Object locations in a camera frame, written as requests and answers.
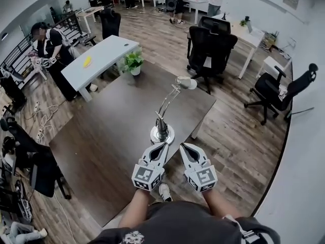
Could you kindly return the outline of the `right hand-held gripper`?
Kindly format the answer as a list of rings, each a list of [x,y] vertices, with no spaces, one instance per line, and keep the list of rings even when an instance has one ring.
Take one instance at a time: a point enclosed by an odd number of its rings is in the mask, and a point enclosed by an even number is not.
[[[185,166],[184,175],[193,189],[201,193],[213,188],[217,175],[204,150],[190,143],[181,143],[179,150]]]

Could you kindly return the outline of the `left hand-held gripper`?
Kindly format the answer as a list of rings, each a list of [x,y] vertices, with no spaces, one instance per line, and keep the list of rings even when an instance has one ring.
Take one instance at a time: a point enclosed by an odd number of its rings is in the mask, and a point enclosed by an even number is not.
[[[165,142],[156,143],[144,151],[132,174],[132,182],[136,188],[152,191],[158,185],[165,172],[168,151],[169,145]]]

